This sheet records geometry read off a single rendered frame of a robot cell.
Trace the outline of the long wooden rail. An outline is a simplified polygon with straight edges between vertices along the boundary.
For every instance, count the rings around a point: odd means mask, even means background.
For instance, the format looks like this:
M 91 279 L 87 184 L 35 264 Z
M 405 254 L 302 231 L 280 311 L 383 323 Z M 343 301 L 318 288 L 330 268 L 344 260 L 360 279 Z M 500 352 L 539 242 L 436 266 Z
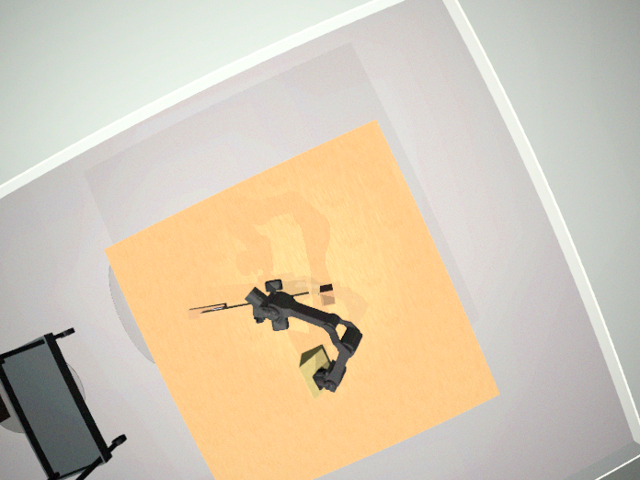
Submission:
M 294 298 L 295 301 L 310 299 L 310 293 L 309 292 L 298 293 L 298 294 L 292 295 L 292 297 Z M 230 314 L 230 313 L 240 312 L 240 311 L 249 310 L 249 309 L 253 309 L 252 304 L 241 303 L 237 305 L 227 306 L 227 307 L 224 307 L 223 309 L 201 312 L 200 318 L 204 318 L 208 316 L 213 317 L 213 316 L 222 315 L 222 314 Z

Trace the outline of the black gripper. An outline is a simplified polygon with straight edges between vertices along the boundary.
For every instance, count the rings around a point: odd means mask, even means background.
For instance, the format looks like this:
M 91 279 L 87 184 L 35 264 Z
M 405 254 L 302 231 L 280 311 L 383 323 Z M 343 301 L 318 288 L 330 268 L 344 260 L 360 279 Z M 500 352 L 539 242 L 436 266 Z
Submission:
M 281 291 L 283 290 L 282 288 L 282 282 L 280 279 L 278 280 L 268 280 L 264 283 L 265 285 L 265 291 L 266 292 L 271 292 L 271 291 Z M 274 321 L 270 321 L 272 323 L 272 328 L 274 331 L 281 331 L 281 330 L 286 330 L 289 328 L 289 320 L 288 317 L 286 317 L 283 322 L 278 325 L 276 322 Z

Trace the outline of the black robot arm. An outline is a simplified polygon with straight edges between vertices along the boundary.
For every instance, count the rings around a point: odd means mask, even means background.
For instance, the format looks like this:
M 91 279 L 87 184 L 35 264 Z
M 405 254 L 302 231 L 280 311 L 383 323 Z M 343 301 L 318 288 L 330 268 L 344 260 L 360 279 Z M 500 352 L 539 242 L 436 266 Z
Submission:
M 271 291 L 267 296 L 254 287 L 245 300 L 253 305 L 256 324 L 264 323 L 269 319 L 280 325 L 286 317 L 292 316 L 322 327 L 329 334 L 333 346 L 339 352 L 337 360 L 332 360 L 328 369 L 321 367 L 312 378 L 319 390 L 325 387 L 326 390 L 335 393 L 342 383 L 349 358 L 354 355 L 360 344 L 361 331 L 351 321 L 342 319 L 337 314 L 329 314 L 298 303 L 284 291 Z M 338 324 L 347 328 L 341 339 L 336 331 Z

